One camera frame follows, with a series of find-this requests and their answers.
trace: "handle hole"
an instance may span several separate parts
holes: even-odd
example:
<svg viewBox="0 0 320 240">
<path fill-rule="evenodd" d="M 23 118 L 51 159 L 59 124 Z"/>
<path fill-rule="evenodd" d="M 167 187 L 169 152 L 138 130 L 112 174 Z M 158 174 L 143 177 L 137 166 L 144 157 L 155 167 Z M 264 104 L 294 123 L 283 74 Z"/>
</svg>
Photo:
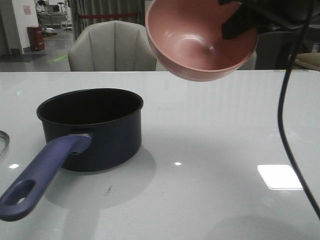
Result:
<svg viewBox="0 0 320 240">
<path fill-rule="evenodd" d="M 12 186 L 13 190 L 4 200 L 4 204 L 12 206 L 22 203 L 35 185 L 36 181 L 34 180 L 25 180 L 16 183 L 14 186 Z"/>
</svg>

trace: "curtain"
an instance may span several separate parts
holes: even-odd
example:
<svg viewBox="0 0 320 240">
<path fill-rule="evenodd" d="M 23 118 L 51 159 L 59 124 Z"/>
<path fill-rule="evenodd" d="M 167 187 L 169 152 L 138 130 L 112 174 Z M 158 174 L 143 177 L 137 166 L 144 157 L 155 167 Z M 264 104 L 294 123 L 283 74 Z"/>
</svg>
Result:
<svg viewBox="0 0 320 240">
<path fill-rule="evenodd" d="M 145 24 L 145 0 L 70 0 L 74 40 L 89 25 L 105 21 L 120 20 L 130 23 Z M 139 13 L 139 18 L 97 18 L 79 19 L 79 15 L 113 15 Z"/>
</svg>

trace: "pink bowl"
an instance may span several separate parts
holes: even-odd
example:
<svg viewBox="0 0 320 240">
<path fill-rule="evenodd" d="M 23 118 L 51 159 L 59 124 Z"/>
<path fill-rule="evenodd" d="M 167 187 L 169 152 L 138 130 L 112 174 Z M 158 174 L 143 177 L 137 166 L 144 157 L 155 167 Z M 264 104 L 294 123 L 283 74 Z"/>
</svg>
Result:
<svg viewBox="0 0 320 240">
<path fill-rule="evenodd" d="M 222 78 L 254 53 L 254 28 L 231 40 L 221 25 L 239 8 L 218 0 L 153 0 L 145 19 L 149 44 L 157 59 L 173 74 L 192 81 Z"/>
</svg>

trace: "saucepan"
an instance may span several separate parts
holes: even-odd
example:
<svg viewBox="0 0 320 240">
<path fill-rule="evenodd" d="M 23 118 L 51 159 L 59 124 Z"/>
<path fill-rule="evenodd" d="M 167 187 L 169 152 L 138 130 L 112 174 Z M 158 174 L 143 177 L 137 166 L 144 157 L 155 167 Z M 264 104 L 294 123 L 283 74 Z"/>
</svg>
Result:
<svg viewBox="0 0 320 240">
<path fill-rule="evenodd" d="M 255 28 L 223 39 L 221 26 L 240 5 L 219 5 L 218 0 L 153 0 L 145 18 L 150 47 L 166 69 L 183 79 L 222 78 L 241 67 L 257 46 Z"/>
<path fill-rule="evenodd" d="M 46 146 L 0 198 L 0 219 L 17 221 L 37 205 L 58 172 L 109 169 L 139 150 L 143 99 L 131 91 L 95 88 L 63 93 L 37 108 Z"/>
</svg>

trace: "red trash can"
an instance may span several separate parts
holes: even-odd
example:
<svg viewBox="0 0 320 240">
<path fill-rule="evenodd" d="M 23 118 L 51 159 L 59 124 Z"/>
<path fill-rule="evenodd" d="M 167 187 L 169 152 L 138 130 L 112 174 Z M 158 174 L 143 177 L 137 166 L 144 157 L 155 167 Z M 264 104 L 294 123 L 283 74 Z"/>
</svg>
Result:
<svg viewBox="0 0 320 240">
<path fill-rule="evenodd" d="M 27 32 L 32 51 L 40 51 L 45 49 L 44 37 L 42 35 L 42 28 L 40 26 L 28 26 Z"/>
</svg>

